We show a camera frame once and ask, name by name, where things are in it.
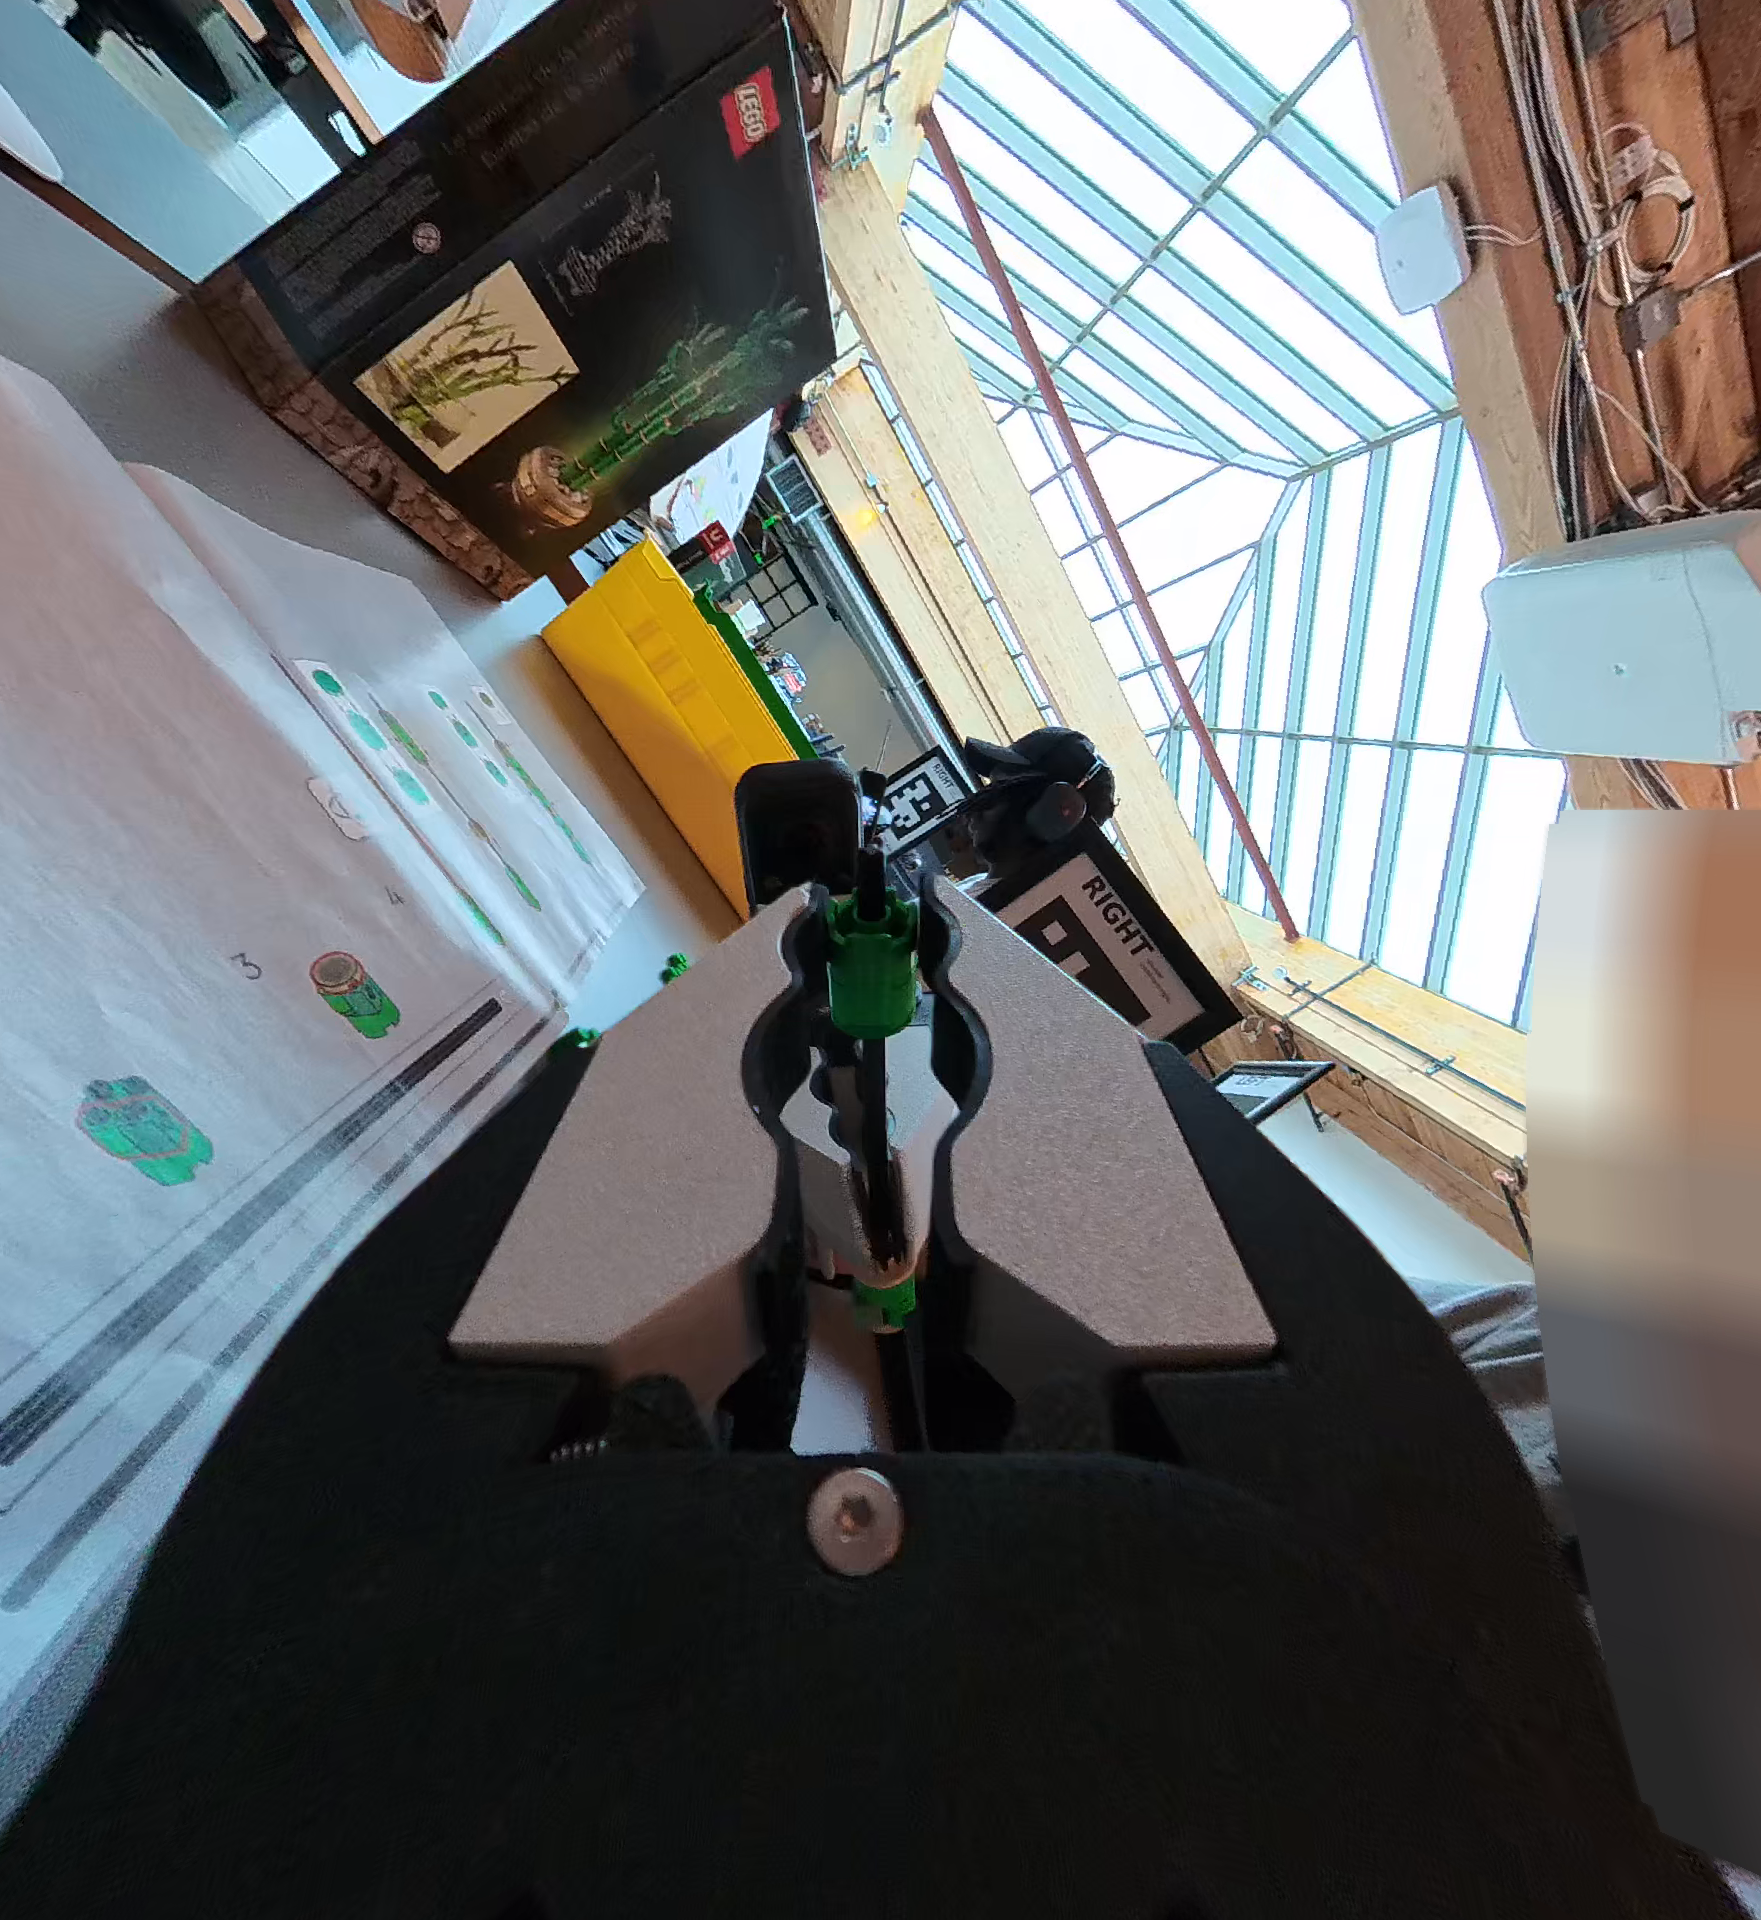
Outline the white instruction booklet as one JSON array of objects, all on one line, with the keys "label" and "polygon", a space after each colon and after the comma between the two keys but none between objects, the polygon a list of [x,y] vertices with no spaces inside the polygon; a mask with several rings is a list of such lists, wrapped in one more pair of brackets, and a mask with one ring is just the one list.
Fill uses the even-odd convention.
[{"label": "white instruction booklet", "polygon": [[642,890],[413,585],[0,358],[0,1742]]}]

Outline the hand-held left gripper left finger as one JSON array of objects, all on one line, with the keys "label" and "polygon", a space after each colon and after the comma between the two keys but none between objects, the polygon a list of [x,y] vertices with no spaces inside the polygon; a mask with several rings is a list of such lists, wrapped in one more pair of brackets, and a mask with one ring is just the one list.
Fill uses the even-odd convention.
[{"label": "hand-held left gripper left finger", "polygon": [[822,887],[791,889],[608,1029],[451,1353],[602,1380],[802,1366],[796,1148]]}]

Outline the black bamboo set box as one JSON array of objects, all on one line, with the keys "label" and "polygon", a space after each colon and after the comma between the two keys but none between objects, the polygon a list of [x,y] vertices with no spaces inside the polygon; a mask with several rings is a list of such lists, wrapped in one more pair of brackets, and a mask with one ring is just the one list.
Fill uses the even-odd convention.
[{"label": "black bamboo set box", "polygon": [[788,12],[557,5],[194,301],[280,428],[509,602],[834,360]]}]

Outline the small black framed sign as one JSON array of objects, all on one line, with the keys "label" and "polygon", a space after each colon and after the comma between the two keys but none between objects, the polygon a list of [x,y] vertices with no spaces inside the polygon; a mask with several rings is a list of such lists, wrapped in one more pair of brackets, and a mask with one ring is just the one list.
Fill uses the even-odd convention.
[{"label": "small black framed sign", "polygon": [[1260,1129],[1296,1102],[1311,1109],[1311,1094],[1336,1069],[1328,1061],[1243,1061],[1215,1075],[1211,1086]]}]

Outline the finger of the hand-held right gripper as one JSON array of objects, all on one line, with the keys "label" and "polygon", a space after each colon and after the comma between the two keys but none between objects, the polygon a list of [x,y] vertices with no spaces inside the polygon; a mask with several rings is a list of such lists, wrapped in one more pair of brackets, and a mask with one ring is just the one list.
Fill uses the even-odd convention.
[{"label": "finger of the hand-held right gripper", "polygon": [[[832,1259],[873,1259],[856,1181],[856,1073],[816,1058],[816,1242]],[[946,1090],[933,1048],[889,1048],[889,1135],[903,1213],[904,1252],[916,1259],[931,1232],[935,1153],[946,1133]]]}]

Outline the white wireless access point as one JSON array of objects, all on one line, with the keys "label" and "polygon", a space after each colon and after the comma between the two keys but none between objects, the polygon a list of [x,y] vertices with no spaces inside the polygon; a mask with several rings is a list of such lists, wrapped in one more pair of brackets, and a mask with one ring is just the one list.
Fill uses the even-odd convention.
[{"label": "white wireless access point", "polygon": [[1469,285],[1469,230],[1451,183],[1440,181],[1393,204],[1373,229],[1387,301],[1401,319],[1433,313]]}]

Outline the red ceiling pipe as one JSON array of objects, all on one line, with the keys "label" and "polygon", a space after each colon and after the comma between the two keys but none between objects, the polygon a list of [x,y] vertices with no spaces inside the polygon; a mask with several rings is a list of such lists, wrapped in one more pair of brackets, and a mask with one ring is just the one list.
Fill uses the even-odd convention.
[{"label": "red ceiling pipe", "polygon": [[1102,538],[1107,542],[1107,549],[1115,565],[1119,565],[1119,571],[1130,588],[1134,611],[1140,615],[1147,631],[1149,643],[1155,650],[1155,658],[1160,660],[1164,673],[1169,679],[1174,694],[1181,706],[1181,717],[1187,722],[1187,730],[1191,732],[1206,761],[1208,772],[1218,793],[1224,799],[1224,804],[1229,812],[1229,827],[1248,862],[1253,867],[1255,877],[1261,884],[1261,890],[1269,900],[1269,906],[1275,913],[1281,937],[1289,945],[1298,945],[1301,940],[1301,928],[1285,900],[1285,894],[1278,878],[1275,867],[1269,859],[1269,853],[1266,853],[1263,842],[1253,831],[1253,824],[1239,797],[1239,791],[1234,779],[1229,776],[1229,768],[1222,756],[1214,730],[1204,717],[1204,708],[1199,706],[1199,701],[1190,684],[1190,679],[1181,669],[1181,660],[1177,658],[1175,648],[1166,633],[1166,626],[1160,615],[1155,612],[1152,592],[1143,583],[1140,568],[1134,563],[1134,552],[1128,545],[1128,536],[1124,534],[1124,529],[1118,517],[1112,513],[1107,494],[1103,492],[1103,486],[1097,475],[1093,473],[1082,431],[1078,428],[1076,420],[1071,418],[1066,406],[1066,401],[1058,387],[1053,371],[1040,349],[1037,336],[1034,332],[1034,325],[1030,323],[1030,316],[1021,305],[1015,282],[1001,258],[1001,253],[996,250],[991,239],[987,220],[979,208],[972,188],[965,178],[960,161],[952,152],[952,144],[949,143],[941,127],[938,111],[935,107],[922,108],[918,114],[918,127],[925,134],[927,147],[933,150],[941,178],[960,212],[962,224],[977,250],[980,268],[989,279],[989,285],[992,286],[994,299],[998,301],[998,306],[1010,325],[1010,331],[1015,336],[1020,355],[1037,384],[1037,394],[1042,396],[1046,410],[1052,416],[1064,440],[1066,453],[1069,456],[1069,464],[1076,470],[1086,491],[1088,502],[1095,515],[1095,520],[1099,525]]}]

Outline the green plastic bin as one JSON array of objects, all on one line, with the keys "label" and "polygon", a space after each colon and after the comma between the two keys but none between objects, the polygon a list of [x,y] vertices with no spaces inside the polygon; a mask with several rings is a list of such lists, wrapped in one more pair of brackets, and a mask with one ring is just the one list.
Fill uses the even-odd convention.
[{"label": "green plastic bin", "polygon": [[694,588],[694,607],[715,634],[723,641],[731,660],[735,660],[743,673],[749,689],[764,706],[770,722],[780,732],[792,755],[798,761],[818,761],[821,755],[813,739],[801,727],[796,713],[768,676],[764,665],[740,633],[738,624],[718,607],[710,587]]}]

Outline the person's grey sweatshirt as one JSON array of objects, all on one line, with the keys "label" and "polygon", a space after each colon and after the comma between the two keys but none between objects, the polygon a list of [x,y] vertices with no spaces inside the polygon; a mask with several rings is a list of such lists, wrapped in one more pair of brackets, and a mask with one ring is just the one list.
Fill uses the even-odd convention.
[{"label": "person's grey sweatshirt", "polygon": [[1577,1528],[1565,1499],[1536,1282],[1416,1278],[1411,1286],[1507,1428],[1558,1536],[1572,1541]]}]

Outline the black rod with green bricks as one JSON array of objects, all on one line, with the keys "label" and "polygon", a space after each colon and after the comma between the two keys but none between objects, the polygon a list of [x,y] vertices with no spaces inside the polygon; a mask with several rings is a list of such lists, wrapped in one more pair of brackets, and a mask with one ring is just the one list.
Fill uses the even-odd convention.
[{"label": "black rod with green bricks", "polygon": [[918,1004],[916,909],[892,892],[875,837],[855,862],[852,894],[827,913],[829,1017],[851,1045],[851,1092],[839,1094],[868,1276],[852,1284],[855,1310],[877,1341],[892,1452],[927,1447],[916,1261],[892,1165],[889,1043]]}]

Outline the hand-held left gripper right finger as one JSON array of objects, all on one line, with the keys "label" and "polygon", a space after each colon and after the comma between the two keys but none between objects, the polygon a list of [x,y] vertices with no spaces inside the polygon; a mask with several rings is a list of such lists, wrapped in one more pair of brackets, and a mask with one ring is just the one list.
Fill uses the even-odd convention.
[{"label": "hand-held left gripper right finger", "polygon": [[967,1043],[937,1155],[962,1353],[998,1384],[1275,1357],[1147,1040],[952,883],[922,904],[944,934],[938,1010]]}]

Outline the yellow plastic bin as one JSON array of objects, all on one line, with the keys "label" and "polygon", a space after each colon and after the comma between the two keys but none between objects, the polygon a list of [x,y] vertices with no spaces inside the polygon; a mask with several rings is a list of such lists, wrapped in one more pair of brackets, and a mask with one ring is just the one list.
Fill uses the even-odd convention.
[{"label": "yellow plastic bin", "polygon": [[731,906],[749,919],[735,791],[749,768],[798,761],[652,542],[631,547],[543,631]]}]

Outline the glass skylight window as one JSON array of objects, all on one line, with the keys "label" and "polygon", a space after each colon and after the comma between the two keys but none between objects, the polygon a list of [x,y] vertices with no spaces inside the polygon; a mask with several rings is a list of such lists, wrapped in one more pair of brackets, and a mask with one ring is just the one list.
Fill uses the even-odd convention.
[{"label": "glass skylight window", "polygon": [[1354,5],[956,5],[946,147],[1107,536],[922,150],[904,239],[1181,818],[1272,915],[1525,1031],[1562,761],[1492,665],[1502,565],[1443,334],[1373,250],[1400,203]]}]

